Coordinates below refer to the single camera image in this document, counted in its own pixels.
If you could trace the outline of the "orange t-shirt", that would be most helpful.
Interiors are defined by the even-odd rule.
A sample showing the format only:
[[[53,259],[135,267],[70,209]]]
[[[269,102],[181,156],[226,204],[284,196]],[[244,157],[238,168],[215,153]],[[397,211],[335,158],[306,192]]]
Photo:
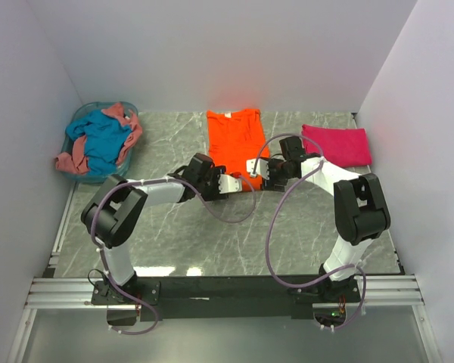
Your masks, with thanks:
[[[208,154],[216,165],[224,166],[228,174],[239,172],[259,191],[260,177],[252,178],[247,172],[247,161],[258,154],[269,157],[260,110],[245,109],[233,113],[215,113],[208,110]]]

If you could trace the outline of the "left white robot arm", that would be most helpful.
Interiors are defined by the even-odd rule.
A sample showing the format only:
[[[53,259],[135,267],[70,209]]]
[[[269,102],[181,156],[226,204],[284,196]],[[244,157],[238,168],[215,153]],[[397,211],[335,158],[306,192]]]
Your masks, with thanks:
[[[142,288],[132,267],[126,242],[142,210],[148,206],[184,203],[197,195],[205,201],[222,200],[220,177],[226,167],[204,154],[195,154],[188,165],[162,178],[127,180],[113,174],[96,192],[81,214],[103,264],[103,281],[120,304],[141,296]]]

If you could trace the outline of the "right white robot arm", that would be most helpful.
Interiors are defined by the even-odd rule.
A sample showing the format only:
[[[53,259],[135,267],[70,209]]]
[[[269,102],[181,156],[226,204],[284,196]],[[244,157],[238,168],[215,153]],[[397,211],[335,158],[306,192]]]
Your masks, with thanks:
[[[297,180],[283,194],[269,224],[265,242],[267,268],[277,283],[291,289],[317,286],[319,297],[333,302],[356,273],[365,274],[359,266],[362,255],[390,227],[390,213],[381,183],[373,173],[362,175],[349,172],[327,161],[319,143],[304,135],[275,135],[260,150],[264,150],[275,139],[280,140],[284,159],[273,165],[270,160],[264,160],[261,154],[257,154],[252,167],[248,169],[250,175],[260,175],[267,182],[273,182],[278,176]],[[275,220],[284,202],[302,182],[309,182],[333,197],[337,240],[331,254],[320,266],[320,276],[310,282],[294,284],[275,273],[269,246]]]

